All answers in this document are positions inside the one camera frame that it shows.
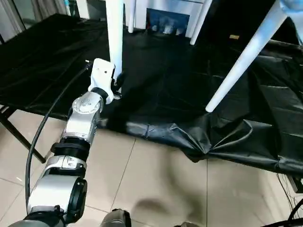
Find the table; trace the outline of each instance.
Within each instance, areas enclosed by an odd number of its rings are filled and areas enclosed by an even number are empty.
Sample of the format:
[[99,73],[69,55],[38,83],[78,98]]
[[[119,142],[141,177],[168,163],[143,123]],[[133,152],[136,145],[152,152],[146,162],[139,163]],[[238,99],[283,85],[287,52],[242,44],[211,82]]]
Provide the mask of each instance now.
[[[123,97],[106,128],[180,148],[192,161],[222,158],[303,176],[302,53],[266,46],[214,112],[205,107],[245,47],[124,28]],[[0,104],[44,115],[85,60],[109,60],[105,22],[54,15],[0,46]],[[86,71],[51,117],[66,120],[90,84]]]

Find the white chair leg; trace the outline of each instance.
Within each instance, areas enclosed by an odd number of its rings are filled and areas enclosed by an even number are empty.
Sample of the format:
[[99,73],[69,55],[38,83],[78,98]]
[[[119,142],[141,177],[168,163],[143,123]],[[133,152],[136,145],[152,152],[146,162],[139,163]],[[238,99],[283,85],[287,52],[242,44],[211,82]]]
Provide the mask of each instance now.
[[114,79],[122,73],[123,0],[106,1],[110,61],[115,64]]
[[212,112],[218,106],[286,18],[287,15],[281,10],[279,0],[276,0],[225,80],[206,106],[206,111]]
[[128,24],[128,32],[133,33],[134,31],[134,17],[136,12],[136,0],[130,0],[129,2],[129,24]]
[[77,0],[79,15],[81,18],[89,19],[89,8],[86,0]]
[[199,15],[198,22],[196,24],[193,36],[191,37],[191,40],[190,40],[191,45],[195,45],[195,43],[196,43],[196,40],[198,38],[198,35],[200,33],[200,30],[202,28],[202,25],[204,23],[204,20],[205,20],[205,17],[207,15],[207,12],[210,8],[210,5],[212,4],[212,1],[213,0],[206,0],[202,5],[202,9],[201,9],[201,12],[200,12],[200,15]]

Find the floor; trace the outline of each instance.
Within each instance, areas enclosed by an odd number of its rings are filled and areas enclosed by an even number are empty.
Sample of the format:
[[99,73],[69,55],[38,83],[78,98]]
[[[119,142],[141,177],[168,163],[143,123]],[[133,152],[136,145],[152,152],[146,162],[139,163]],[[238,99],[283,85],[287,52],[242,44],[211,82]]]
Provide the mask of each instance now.
[[[41,119],[16,111],[9,120],[31,141]],[[63,128],[64,122],[50,119],[36,149],[49,154]],[[27,150],[0,125],[0,227],[26,215],[26,157]],[[43,168],[34,158],[32,186]],[[299,201],[302,196],[280,178]],[[84,216],[74,227],[97,227],[114,208],[129,211],[133,227],[172,227],[186,220],[201,227],[256,227],[285,220],[290,213],[275,173],[216,159],[194,164],[177,148],[106,130],[94,139],[86,180]]]

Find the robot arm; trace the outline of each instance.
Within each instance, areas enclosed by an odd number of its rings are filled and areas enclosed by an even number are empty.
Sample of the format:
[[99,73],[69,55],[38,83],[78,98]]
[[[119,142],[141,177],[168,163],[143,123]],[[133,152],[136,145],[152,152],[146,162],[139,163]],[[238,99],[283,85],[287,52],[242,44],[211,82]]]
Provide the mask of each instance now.
[[48,159],[29,197],[28,215],[12,227],[63,227],[82,217],[87,193],[86,160],[103,106],[114,98],[114,70],[114,64],[94,60],[89,91],[72,103],[60,142],[52,146],[54,156]]

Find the black cable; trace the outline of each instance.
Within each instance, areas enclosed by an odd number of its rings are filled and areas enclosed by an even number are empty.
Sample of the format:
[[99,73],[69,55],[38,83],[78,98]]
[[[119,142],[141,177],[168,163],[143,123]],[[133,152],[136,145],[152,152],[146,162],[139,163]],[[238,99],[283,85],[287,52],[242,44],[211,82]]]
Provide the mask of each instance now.
[[303,218],[293,219],[293,220],[287,220],[287,221],[279,221],[273,224],[269,224],[262,227],[280,227],[280,226],[302,226],[303,225]]
[[33,157],[33,153],[34,153],[34,148],[35,145],[37,143],[37,140],[40,136],[40,133],[47,121],[47,118],[49,117],[49,114],[51,113],[51,111],[53,110],[54,106],[57,104],[57,102],[60,100],[60,98],[63,96],[63,94],[66,92],[66,90],[68,89],[68,87],[82,74],[84,73],[89,67],[91,67],[92,64],[89,63],[83,70],[81,70],[76,76],[74,76],[73,79],[70,80],[70,82],[65,86],[65,88],[62,90],[62,92],[58,95],[58,97],[55,99],[55,101],[53,102],[51,108],[49,108],[48,112],[46,113],[46,115],[44,116],[43,120],[41,121],[38,130],[34,136],[32,145],[29,149],[28,152],[28,156],[27,156],[27,165],[26,165],[26,170],[25,170],[25,201],[26,201],[26,208],[28,205],[28,200],[29,200],[29,196],[30,196],[30,167],[31,167],[31,162],[32,162],[32,157]]
[[291,220],[294,218],[295,213],[298,211],[298,209],[303,205],[303,199],[301,199],[297,205],[294,207],[294,209],[292,210],[292,212],[289,215],[288,220]]
[[281,186],[282,186],[282,188],[283,188],[283,191],[284,191],[284,193],[285,193],[285,195],[286,195],[286,197],[287,197],[287,199],[288,199],[288,203],[289,203],[289,205],[290,205],[290,207],[291,207],[291,210],[293,210],[293,209],[294,209],[294,208],[293,208],[293,204],[291,203],[291,201],[290,201],[290,199],[289,199],[289,196],[288,196],[287,192],[285,191],[285,188],[284,188],[284,186],[283,186],[283,184],[282,184],[282,182],[281,182],[281,180],[280,180],[279,174],[276,174],[276,176],[277,176],[277,178],[278,178],[278,180],[279,180],[279,182],[280,182],[280,184],[281,184]]

